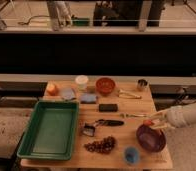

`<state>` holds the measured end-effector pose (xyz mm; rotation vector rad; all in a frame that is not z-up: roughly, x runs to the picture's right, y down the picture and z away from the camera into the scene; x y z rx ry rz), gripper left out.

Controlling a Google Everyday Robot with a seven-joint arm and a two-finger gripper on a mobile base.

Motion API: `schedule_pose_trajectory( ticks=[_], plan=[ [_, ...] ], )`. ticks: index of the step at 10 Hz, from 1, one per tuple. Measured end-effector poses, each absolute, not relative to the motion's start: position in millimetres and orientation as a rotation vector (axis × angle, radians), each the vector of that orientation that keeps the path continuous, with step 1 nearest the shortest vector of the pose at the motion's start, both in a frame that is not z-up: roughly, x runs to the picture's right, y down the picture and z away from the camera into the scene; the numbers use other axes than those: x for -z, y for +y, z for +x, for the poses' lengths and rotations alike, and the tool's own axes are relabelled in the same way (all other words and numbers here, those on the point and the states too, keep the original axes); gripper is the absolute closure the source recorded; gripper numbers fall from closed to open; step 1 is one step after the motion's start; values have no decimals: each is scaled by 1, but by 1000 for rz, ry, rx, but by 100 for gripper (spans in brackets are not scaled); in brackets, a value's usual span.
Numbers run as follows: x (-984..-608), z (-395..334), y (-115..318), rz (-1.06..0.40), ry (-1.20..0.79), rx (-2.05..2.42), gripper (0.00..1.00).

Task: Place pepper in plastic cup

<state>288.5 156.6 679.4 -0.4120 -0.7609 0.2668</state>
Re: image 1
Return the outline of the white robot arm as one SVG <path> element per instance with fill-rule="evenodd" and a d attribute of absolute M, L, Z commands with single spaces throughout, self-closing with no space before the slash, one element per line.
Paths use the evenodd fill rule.
<path fill-rule="evenodd" d="M 150 116 L 152 129 L 181 128 L 196 124 L 196 103 L 172 106 Z"/>

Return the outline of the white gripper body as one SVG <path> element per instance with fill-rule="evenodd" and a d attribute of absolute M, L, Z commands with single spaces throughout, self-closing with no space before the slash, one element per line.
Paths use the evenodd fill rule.
<path fill-rule="evenodd" d="M 183 127 L 196 123 L 196 104 L 172 106 L 166 112 L 166 119 L 174 127 Z"/>

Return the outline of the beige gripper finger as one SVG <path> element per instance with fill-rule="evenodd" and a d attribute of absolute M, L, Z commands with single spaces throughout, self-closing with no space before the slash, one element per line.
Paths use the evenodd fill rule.
<path fill-rule="evenodd" d="M 153 114 L 150 116 L 151 120 L 164 120 L 166 116 L 166 112 L 165 111 L 158 111 L 157 113 Z"/>
<path fill-rule="evenodd" d="M 170 125 L 169 123 L 163 123 L 160 125 L 152 125 L 150 126 L 150 128 L 154 129 L 154 130 L 161 130 L 161 129 L 175 129 L 175 127 L 173 127 L 172 125 Z"/>

